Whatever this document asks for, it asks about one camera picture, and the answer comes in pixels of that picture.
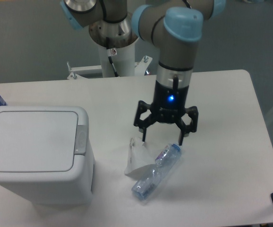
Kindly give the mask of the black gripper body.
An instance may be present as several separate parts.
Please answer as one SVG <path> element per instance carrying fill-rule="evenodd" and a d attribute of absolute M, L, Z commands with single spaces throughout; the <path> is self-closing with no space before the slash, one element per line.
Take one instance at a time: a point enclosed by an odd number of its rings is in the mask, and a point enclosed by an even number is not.
<path fill-rule="evenodd" d="M 176 123 L 185 114 L 189 86 L 173 89 L 155 82 L 151 116 L 160 123 Z"/>

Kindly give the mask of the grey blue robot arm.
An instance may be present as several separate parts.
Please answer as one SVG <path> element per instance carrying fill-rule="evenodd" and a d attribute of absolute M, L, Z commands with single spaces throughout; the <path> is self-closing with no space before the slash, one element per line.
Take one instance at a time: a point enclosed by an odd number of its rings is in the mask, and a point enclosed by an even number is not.
<path fill-rule="evenodd" d="M 63 0 L 60 6 L 71 26 L 89 30 L 103 48 L 105 77 L 134 75 L 134 61 L 121 50 L 141 39 L 160 51 L 153 102 L 139 101 L 134 125 L 146 134 L 156 123 L 176 124 L 179 143 L 197 130 L 198 110 L 185 106 L 198 43 L 205 20 L 225 9 L 223 0 L 170 0 L 141 5 L 128 12 L 125 0 Z"/>

